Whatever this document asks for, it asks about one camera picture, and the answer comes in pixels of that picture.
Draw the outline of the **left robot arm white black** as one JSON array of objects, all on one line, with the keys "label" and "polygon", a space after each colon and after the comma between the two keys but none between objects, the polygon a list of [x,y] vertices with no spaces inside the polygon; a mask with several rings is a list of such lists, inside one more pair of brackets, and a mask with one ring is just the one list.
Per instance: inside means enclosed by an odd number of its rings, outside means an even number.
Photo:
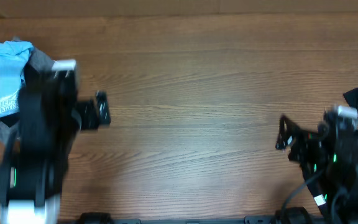
[{"label": "left robot arm white black", "polygon": [[17,102],[18,128],[0,163],[0,222],[57,223],[73,142],[110,125],[107,94],[79,100],[76,73],[60,70],[28,79]]}]

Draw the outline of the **light blue printed t-shirt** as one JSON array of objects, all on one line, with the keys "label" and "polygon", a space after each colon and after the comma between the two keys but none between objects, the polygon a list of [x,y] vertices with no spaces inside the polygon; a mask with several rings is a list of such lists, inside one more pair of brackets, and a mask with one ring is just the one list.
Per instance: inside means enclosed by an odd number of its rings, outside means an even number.
[{"label": "light blue printed t-shirt", "polygon": [[0,117],[18,112],[17,95],[33,49],[32,43],[26,41],[0,43]]}]

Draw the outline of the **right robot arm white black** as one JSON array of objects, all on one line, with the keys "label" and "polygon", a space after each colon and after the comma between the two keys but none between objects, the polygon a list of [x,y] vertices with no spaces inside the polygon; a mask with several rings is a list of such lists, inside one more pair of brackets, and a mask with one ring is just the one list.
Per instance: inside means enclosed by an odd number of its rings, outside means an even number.
[{"label": "right robot arm white black", "polygon": [[358,129],[352,118],[324,114],[317,131],[282,115],[276,149],[289,149],[325,223],[358,223]]}]

